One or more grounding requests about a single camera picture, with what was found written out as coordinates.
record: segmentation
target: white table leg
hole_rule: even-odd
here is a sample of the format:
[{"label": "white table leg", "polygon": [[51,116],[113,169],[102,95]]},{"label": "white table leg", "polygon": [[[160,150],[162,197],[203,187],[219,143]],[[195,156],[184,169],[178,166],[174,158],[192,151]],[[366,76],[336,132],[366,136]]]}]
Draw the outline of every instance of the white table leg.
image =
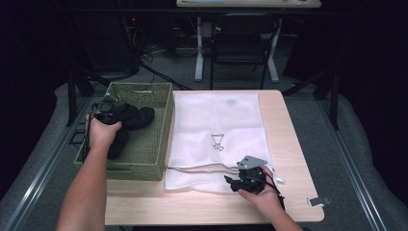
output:
[{"label": "white table leg", "polygon": [[201,17],[197,18],[197,63],[195,65],[195,81],[201,82],[203,80],[203,38],[201,34]]},{"label": "white table leg", "polygon": [[[279,19],[279,24],[282,25],[282,19]],[[275,53],[276,43],[278,42],[279,34],[280,34],[280,26],[279,26],[278,32],[276,33],[275,38],[273,38],[272,48],[270,49],[270,54],[269,54],[269,59],[268,59],[268,69],[269,69],[270,79],[272,80],[272,83],[274,84],[279,83],[279,76],[278,76],[278,73],[276,72],[275,63],[273,62],[273,53]]]}]

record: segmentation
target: gray carpet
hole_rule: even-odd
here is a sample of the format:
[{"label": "gray carpet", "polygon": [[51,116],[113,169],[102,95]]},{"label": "gray carpet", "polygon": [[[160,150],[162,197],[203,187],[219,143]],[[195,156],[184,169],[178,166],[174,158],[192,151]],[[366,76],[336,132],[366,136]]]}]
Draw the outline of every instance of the gray carpet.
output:
[{"label": "gray carpet", "polygon": [[[290,38],[279,40],[275,61],[280,76],[292,44]],[[151,58],[148,57],[144,62],[185,86],[194,90],[207,90],[210,86],[208,78],[200,83],[193,80],[195,71],[194,55],[184,57],[174,53],[158,52],[153,54],[153,60]],[[205,76],[209,76],[208,71],[209,64],[208,59],[206,59]],[[234,68],[229,71],[216,69],[216,71],[217,78],[225,80],[229,78],[229,73],[234,74],[237,71],[244,73],[247,69],[237,70]],[[164,82],[164,80],[141,68],[135,76],[121,82]],[[293,79],[281,77],[279,84],[272,84],[270,79],[267,79],[265,89],[285,90],[292,85],[292,82]],[[215,88],[250,88],[249,84],[252,83],[254,89],[258,86],[257,82],[243,77],[240,81],[235,81],[235,83],[238,84],[233,86],[231,82],[222,81],[217,83]],[[105,89],[98,84],[95,84],[95,87],[101,92]],[[345,171],[341,150],[331,133],[330,125],[325,120],[326,115],[321,112],[320,102],[316,102],[312,97],[313,89],[313,86],[308,87],[297,95],[285,97],[285,101],[318,194],[319,196],[330,197],[332,203],[324,208],[325,219],[322,222],[301,223],[301,225],[311,230],[372,230],[359,197]],[[38,170],[54,151],[55,146],[60,141],[59,137],[66,130],[66,86],[58,89],[56,94],[59,98],[58,106],[49,126],[38,142],[38,146],[33,151],[27,165],[0,203],[1,230],[5,229],[24,193],[27,192],[31,182],[35,179]],[[408,230],[407,208],[387,190],[381,177],[372,167],[370,146],[351,106],[343,97],[340,99],[339,106],[339,126],[341,128],[339,132],[344,138],[346,147],[366,183],[379,215],[383,218],[388,230]],[[79,117],[79,121],[84,121],[84,115],[79,115]],[[83,125],[76,124],[74,126],[83,128]],[[56,168],[45,188],[40,192],[37,203],[31,208],[32,211],[30,211],[31,213],[26,217],[26,220],[23,219],[21,222],[22,230],[55,229],[64,193],[78,170],[72,164],[77,152],[76,146],[64,145]],[[107,227],[107,230],[120,229],[118,227]]]}]

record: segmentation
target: human arm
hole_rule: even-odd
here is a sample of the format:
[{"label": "human arm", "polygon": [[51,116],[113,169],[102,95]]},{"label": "human arm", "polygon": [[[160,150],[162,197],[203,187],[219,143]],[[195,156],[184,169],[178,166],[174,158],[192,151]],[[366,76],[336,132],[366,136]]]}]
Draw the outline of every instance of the human arm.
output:
[{"label": "human arm", "polygon": [[106,125],[91,120],[90,151],[65,195],[57,230],[105,229],[107,156],[120,127],[120,122]]},{"label": "human arm", "polygon": [[[269,168],[261,167],[266,174],[272,176]],[[272,180],[267,177],[267,182],[273,184]],[[258,194],[238,190],[239,195],[252,202],[261,214],[263,214],[272,223],[276,231],[302,231],[300,226],[285,212],[281,207],[276,191],[266,185]]]}]

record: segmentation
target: metal bracket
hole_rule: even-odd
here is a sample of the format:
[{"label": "metal bracket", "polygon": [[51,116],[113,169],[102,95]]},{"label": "metal bracket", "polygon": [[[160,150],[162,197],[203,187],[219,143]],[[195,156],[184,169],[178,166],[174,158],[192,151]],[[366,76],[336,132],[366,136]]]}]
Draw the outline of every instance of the metal bracket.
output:
[{"label": "metal bracket", "polygon": [[324,207],[325,205],[330,204],[331,200],[329,197],[316,197],[313,199],[307,198],[307,202],[312,206]]},{"label": "metal bracket", "polygon": [[268,162],[251,156],[245,156],[240,162],[237,162],[238,169],[250,169],[254,167],[264,166]]}]

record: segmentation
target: chair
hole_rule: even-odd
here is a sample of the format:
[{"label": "chair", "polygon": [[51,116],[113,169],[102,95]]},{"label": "chair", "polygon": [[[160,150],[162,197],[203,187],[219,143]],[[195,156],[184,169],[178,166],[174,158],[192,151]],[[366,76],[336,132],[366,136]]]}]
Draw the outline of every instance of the chair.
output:
[{"label": "chair", "polygon": [[279,21],[265,13],[228,13],[212,25],[211,85],[214,64],[263,65],[260,89],[264,87],[268,58]]}]

